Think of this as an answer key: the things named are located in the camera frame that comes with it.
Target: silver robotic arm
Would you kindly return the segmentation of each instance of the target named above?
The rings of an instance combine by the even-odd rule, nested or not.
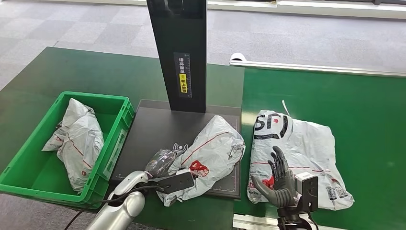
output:
[[[113,200],[130,192],[141,182],[148,182],[146,172],[135,171],[130,173],[110,193],[108,200]],[[106,203],[86,230],[125,230],[133,222],[133,219],[141,213],[144,205],[144,195],[139,191],[130,193],[122,201]]]

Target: gray robotic hand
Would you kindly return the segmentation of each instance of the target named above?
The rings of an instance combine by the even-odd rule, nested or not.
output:
[[[278,146],[272,147],[274,163],[268,160],[268,164],[271,166],[273,178],[275,180],[273,190],[264,185],[261,180],[251,176],[252,182],[255,188],[269,200],[269,202],[280,208],[290,207],[295,205],[296,191],[294,188],[293,173],[289,170],[288,162],[282,150]]]

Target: red stripe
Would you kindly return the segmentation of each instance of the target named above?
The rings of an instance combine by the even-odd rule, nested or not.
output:
[[[80,154],[83,156],[83,153],[75,146],[75,143],[73,143],[73,141],[69,138],[69,135],[68,135],[68,139],[69,139],[70,142],[72,142],[73,147],[78,151],[78,153],[80,153]],[[91,168],[91,166],[90,166],[85,160],[82,160],[82,161],[83,161],[83,163],[85,163],[89,168]]]
[[[310,167],[289,167],[290,169],[310,169]]]
[[[201,146],[199,146],[197,149],[193,150],[193,152],[189,155],[189,157],[187,157],[180,165],[183,165],[183,164],[192,156],[192,154],[194,154],[194,152],[196,152],[198,149],[200,149],[201,147],[203,147],[205,144],[209,143],[210,141],[212,141],[214,138],[218,137],[219,135],[222,135],[222,134],[225,134],[225,133],[228,133],[228,132],[224,132],[224,133],[217,134],[217,135],[214,136],[212,139],[206,141],[206,142],[203,143]]]
[[[268,164],[267,162],[252,162],[251,164]],[[290,169],[310,169],[310,167],[289,167]],[[331,172],[330,170],[312,170],[314,172]]]
[[[312,170],[312,171],[314,171],[314,172],[330,172],[330,170]]]

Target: plastic bag package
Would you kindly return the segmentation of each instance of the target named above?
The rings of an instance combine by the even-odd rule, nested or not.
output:
[[[56,151],[62,144],[66,133],[72,124],[78,120],[80,117],[86,115],[87,113],[94,114],[92,108],[80,103],[79,101],[71,98],[69,100],[68,108],[65,111],[65,115],[62,121],[58,124],[58,129],[53,133],[51,138],[46,142],[42,151]]]
[[[157,192],[164,206],[207,192],[216,181],[232,172],[235,164],[242,159],[244,150],[242,136],[221,116],[214,116],[168,170],[169,175],[173,175],[180,169],[189,168],[196,178],[195,186],[168,195]]]
[[[55,150],[64,163],[70,185],[81,192],[86,185],[94,163],[103,148],[103,133],[97,122],[94,110],[75,99],[69,100],[69,106],[43,150]]]
[[[247,187],[252,203],[267,202],[267,199],[254,188],[251,175],[273,188],[274,179],[267,160],[273,161],[271,151],[275,145],[281,148],[295,175],[308,172],[318,176],[319,208],[340,210],[353,204],[354,199],[346,191],[335,165],[335,140],[330,128],[269,110],[259,112],[254,126]]]

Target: robotic arm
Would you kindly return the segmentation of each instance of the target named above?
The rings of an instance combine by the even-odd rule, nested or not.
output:
[[[273,146],[271,156],[274,159],[268,161],[275,179],[274,189],[269,189],[259,179],[251,177],[255,188],[268,201],[278,208],[278,227],[281,230],[312,230],[310,223],[301,218],[300,214],[308,214],[317,210],[318,201],[318,177],[308,172],[293,175],[289,170],[288,163],[282,150]]]
[[[86,230],[125,230],[144,208],[143,191],[154,189],[169,194],[192,186],[194,180],[188,169],[157,179],[149,179],[144,171],[132,172],[110,193]]]

